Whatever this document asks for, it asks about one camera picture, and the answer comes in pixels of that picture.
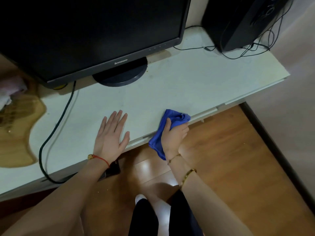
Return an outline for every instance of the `person's left hand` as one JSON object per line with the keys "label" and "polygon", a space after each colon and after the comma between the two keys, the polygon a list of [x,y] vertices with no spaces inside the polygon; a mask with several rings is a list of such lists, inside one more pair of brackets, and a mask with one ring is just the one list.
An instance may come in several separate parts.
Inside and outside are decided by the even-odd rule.
{"label": "person's left hand", "polygon": [[119,142],[123,126],[128,116],[126,113],[122,119],[119,120],[122,113],[123,111],[121,110],[118,113],[114,111],[108,121],[107,117],[104,117],[95,140],[93,155],[105,159],[109,164],[120,156],[130,139],[130,132],[126,132],[123,141],[121,143]]}

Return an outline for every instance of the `black speaker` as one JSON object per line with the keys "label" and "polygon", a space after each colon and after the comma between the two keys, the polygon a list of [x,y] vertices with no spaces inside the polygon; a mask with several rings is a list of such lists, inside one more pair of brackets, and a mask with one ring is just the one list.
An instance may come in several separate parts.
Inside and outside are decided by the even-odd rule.
{"label": "black speaker", "polygon": [[230,51],[252,44],[288,0],[209,0],[202,26],[215,46]]}

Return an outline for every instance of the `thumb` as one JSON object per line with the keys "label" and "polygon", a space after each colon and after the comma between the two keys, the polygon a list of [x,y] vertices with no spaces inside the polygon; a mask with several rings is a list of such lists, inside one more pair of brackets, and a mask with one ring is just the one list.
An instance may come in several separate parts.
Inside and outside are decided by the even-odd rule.
{"label": "thumb", "polygon": [[167,118],[164,131],[169,131],[171,129],[171,124],[172,124],[171,119]]}

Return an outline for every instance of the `curved wooden object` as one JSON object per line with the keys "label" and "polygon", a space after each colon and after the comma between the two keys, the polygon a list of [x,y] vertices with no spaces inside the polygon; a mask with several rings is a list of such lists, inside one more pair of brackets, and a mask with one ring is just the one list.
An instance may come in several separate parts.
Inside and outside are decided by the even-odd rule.
{"label": "curved wooden object", "polygon": [[28,90],[0,111],[0,167],[24,167],[37,161],[28,141],[32,126],[45,113],[46,107],[38,97],[38,83],[34,79],[21,71],[10,75],[21,76]]}

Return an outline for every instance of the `person's right arm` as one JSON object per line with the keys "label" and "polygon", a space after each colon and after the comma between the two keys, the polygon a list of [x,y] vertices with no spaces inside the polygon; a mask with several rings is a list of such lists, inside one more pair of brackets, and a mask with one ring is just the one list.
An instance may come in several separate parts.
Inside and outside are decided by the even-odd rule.
{"label": "person's right arm", "polygon": [[[180,185],[191,167],[178,155],[179,146],[189,130],[188,123],[174,127],[167,119],[163,134],[162,147],[174,177]],[[182,192],[205,235],[250,235],[253,234],[233,211],[208,187],[201,178],[192,172],[185,181]]]}

